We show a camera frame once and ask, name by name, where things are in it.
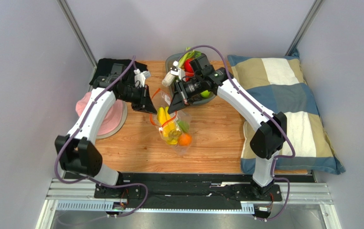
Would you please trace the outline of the green starfruit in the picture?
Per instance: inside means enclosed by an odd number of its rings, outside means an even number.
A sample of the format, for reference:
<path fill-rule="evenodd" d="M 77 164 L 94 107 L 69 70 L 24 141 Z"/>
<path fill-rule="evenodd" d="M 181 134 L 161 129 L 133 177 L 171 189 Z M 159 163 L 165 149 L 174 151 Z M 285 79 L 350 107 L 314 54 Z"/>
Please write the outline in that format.
<path fill-rule="evenodd" d="M 190 125 L 186 121 L 177 120 L 177 125 L 179 126 L 180 130 L 184 133 L 189 133 Z"/>

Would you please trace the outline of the clear orange zip top bag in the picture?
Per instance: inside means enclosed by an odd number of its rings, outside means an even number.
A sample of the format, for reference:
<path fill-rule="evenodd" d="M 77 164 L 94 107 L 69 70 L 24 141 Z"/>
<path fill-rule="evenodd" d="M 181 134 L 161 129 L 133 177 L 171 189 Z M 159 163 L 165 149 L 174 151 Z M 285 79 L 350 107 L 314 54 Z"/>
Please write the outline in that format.
<path fill-rule="evenodd" d="M 169 114 L 171 97 L 162 89 L 157 89 L 151 99 L 157 114 L 150 114 L 150 123 L 157 129 L 167 146 L 180 156 L 186 154 L 193 141 L 192 117 L 184 111 Z"/>

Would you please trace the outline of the green apple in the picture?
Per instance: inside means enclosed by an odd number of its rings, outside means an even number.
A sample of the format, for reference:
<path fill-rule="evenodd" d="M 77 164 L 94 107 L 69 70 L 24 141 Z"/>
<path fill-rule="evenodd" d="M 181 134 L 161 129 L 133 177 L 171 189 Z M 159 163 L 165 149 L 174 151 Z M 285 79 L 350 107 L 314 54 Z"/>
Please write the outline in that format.
<path fill-rule="evenodd" d="M 202 98 L 208 98 L 208 97 L 210 97 L 210 95 L 211 95 L 211 92 L 210 92 L 210 91 L 208 91 L 208 90 L 203 91 L 203 92 L 201 92 L 201 93 L 200 93 L 200 96 L 201 96 Z"/>

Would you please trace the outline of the yellow bananas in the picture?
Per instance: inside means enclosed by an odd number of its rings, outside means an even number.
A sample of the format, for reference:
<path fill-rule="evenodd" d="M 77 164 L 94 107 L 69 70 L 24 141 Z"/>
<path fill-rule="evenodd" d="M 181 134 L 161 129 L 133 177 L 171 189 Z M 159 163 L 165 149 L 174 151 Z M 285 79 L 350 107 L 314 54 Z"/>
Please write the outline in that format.
<path fill-rule="evenodd" d="M 169 107 L 160 107 L 157 113 L 157 120 L 161 127 L 159 129 L 162 139 L 171 146 L 178 144 L 178 137 L 182 134 L 178 125 L 175 122 L 175 118 L 171 118 L 168 114 Z"/>

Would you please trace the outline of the orange fruit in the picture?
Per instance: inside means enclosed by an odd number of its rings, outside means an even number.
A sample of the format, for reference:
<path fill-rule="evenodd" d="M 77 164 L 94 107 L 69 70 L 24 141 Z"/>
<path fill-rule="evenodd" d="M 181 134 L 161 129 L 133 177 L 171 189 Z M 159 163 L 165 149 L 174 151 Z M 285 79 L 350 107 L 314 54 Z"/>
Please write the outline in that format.
<path fill-rule="evenodd" d="M 189 133 L 182 133 L 178 137 L 178 146 L 190 146 L 192 143 L 192 136 Z"/>

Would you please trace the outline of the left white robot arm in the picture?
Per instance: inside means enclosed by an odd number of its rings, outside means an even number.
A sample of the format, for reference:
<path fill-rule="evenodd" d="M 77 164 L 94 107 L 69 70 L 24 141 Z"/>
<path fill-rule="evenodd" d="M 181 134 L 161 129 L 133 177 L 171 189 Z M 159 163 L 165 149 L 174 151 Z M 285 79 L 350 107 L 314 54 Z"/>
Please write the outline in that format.
<path fill-rule="evenodd" d="M 95 141 L 105 116 L 117 100 L 130 103 L 134 111 L 157 113 L 149 86 L 145 84 L 151 74 L 147 69 L 138 69 L 134 60 L 128 66 L 112 63 L 103 72 L 100 70 L 101 67 L 96 70 L 91 96 L 79 119 L 66 135 L 59 135 L 55 139 L 57 158 L 54 172 L 66 184 L 68 181 L 59 175 L 60 169 L 100 186 L 120 188 L 125 186 L 120 172 L 103 163 Z"/>

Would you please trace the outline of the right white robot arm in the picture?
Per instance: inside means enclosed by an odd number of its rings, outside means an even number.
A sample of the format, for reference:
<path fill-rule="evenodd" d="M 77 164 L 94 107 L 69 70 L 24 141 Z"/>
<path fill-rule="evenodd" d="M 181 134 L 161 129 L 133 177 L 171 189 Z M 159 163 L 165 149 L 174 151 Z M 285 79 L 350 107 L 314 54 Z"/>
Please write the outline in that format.
<path fill-rule="evenodd" d="M 169 113 L 190 106 L 193 97 L 204 91 L 228 102 L 255 130 L 250 147 L 256 162 L 249 191 L 257 199 L 269 195 L 274 185 L 275 160 L 285 142 L 287 117 L 282 112 L 275 114 L 256 101 L 230 75 L 227 67 L 215 69 L 206 55 L 193 59 L 191 66 L 194 75 L 187 80 L 179 62 L 174 61 L 162 80 L 164 86 L 173 86 Z"/>

